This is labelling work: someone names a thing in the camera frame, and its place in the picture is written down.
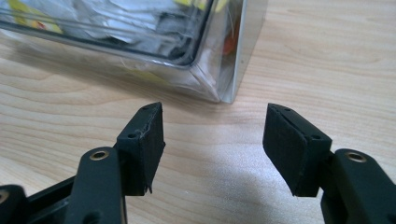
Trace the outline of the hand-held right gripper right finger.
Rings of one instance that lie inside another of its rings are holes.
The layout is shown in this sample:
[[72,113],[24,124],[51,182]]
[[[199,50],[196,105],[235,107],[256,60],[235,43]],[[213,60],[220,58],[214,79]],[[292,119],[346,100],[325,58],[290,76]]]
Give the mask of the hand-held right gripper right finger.
[[262,144],[293,196],[317,196],[318,167],[332,145],[327,134],[293,109],[269,104]]

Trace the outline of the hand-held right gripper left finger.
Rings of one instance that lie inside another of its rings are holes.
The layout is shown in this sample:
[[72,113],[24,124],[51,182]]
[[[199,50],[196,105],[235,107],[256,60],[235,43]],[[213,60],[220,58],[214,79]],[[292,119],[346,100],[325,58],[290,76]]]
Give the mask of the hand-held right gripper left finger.
[[142,106],[117,137],[123,193],[144,196],[152,183],[165,148],[163,106]]

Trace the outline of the clear plastic box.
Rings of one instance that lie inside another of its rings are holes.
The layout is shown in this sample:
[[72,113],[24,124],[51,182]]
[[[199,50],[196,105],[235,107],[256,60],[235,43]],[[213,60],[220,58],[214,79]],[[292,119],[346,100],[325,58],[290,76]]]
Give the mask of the clear plastic box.
[[268,0],[239,0],[228,21],[212,21],[195,61],[185,66],[127,58],[0,29],[0,37],[40,58],[118,72],[212,102],[234,101],[265,20]]

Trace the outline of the pile of tea bags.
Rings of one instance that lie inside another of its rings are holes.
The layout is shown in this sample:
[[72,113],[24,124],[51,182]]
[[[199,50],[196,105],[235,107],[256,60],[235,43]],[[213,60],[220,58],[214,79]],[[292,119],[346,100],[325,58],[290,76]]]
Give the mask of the pile of tea bags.
[[239,0],[0,0],[0,29],[127,58],[185,66]]

